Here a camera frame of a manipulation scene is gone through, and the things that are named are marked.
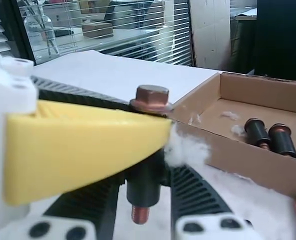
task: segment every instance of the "cardboard box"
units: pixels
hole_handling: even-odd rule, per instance
[[[82,32],[89,38],[107,38],[113,36],[113,26],[107,22],[89,22],[82,25]]]
[[[224,111],[240,119],[221,116]],[[200,122],[186,124],[196,115],[200,115]],[[218,74],[176,102],[171,117],[181,122],[180,131],[202,137],[211,145],[209,165],[296,197],[296,159],[249,145],[231,132],[232,126],[244,126],[249,118],[263,120],[268,129],[284,123],[291,128],[296,147],[296,82]]]

